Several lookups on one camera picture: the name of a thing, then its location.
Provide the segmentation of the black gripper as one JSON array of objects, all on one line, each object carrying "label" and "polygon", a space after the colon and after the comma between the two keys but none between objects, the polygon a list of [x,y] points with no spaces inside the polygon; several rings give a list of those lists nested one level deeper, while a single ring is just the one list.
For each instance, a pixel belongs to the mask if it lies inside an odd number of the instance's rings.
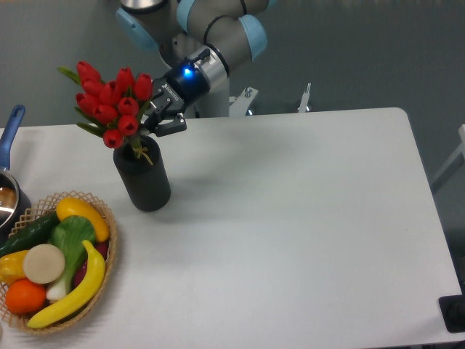
[{"label": "black gripper", "polygon": [[165,137],[187,129],[182,113],[209,91],[207,78],[193,63],[181,63],[152,82],[139,133]]}]

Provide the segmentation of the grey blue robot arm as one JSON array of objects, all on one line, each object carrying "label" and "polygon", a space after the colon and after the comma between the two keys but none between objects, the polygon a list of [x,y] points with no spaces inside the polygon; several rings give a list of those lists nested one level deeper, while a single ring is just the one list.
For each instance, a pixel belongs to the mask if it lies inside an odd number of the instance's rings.
[{"label": "grey blue robot arm", "polygon": [[258,92],[230,96],[230,76],[267,48],[256,18],[274,1],[122,1],[116,19],[139,48],[156,50],[168,71],[153,79],[141,133],[186,130],[190,117],[248,116]]}]

